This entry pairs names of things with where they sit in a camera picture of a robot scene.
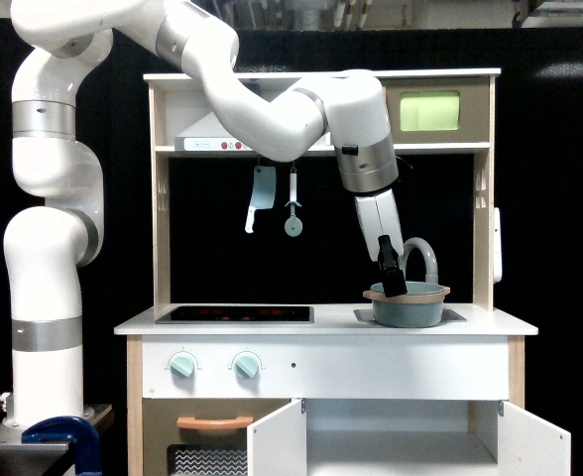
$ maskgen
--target black induction hob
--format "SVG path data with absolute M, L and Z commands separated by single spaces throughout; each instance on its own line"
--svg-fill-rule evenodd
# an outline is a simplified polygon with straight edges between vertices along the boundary
M 276 323 L 312 324 L 309 305 L 181 305 L 155 321 L 156 324 Z

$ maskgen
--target oven handle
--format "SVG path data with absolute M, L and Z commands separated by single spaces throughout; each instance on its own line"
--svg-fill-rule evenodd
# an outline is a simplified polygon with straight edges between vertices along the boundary
M 254 422 L 253 416 L 237 416 L 234 419 L 197 419 L 193 416 L 182 416 L 176 425 L 182 429 L 237 429 L 247 428 Z

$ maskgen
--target pot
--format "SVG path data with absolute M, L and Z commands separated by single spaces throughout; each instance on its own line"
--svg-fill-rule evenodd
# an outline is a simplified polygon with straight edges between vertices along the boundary
M 403 296 L 386 297 L 382 283 L 362 295 L 373 301 L 375 320 L 388 327 L 431 327 L 441 321 L 443 299 L 450 288 L 434 283 L 407 281 Z

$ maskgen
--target green screen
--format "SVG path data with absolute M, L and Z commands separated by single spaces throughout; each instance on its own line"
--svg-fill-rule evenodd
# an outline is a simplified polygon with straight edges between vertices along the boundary
M 403 92 L 400 101 L 403 131 L 459 129 L 459 91 Z

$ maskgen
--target white countertop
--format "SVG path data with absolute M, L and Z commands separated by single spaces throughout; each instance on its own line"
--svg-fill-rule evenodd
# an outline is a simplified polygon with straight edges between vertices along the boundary
M 370 303 L 299 304 L 314 309 L 313 323 L 162 323 L 155 321 L 184 304 L 170 304 L 162 309 L 153 307 L 115 328 L 117 335 L 537 335 L 538 329 L 512 315 L 495 309 L 487 311 L 471 303 L 446 303 L 444 309 L 454 310 L 466 319 L 442 321 L 428 328 L 405 329 L 386 327 L 373 320 Z M 250 305 L 250 304 L 214 304 Z

